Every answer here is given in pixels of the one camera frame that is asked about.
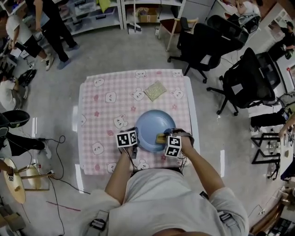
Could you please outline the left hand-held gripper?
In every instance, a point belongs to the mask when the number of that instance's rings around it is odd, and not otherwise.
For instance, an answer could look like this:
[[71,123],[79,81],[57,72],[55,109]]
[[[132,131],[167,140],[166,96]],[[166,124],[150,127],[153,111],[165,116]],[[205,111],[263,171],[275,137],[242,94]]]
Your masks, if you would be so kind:
[[138,128],[132,127],[116,134],[116,144],[120,153],[127,152],[131,159],[136,159],[139,144]]

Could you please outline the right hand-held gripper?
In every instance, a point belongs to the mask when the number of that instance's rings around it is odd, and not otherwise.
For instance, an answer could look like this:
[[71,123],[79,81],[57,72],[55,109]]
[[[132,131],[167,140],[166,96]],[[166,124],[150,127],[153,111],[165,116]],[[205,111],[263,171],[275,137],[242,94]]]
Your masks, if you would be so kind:
[[182,137],[188,137],[193,146],[194,138],[189,133],[180,128],[168,128],[163,132],[164,135],[158,135],[158,138],[166,140],[164,153],[166,157],[178,158],[182,149]]

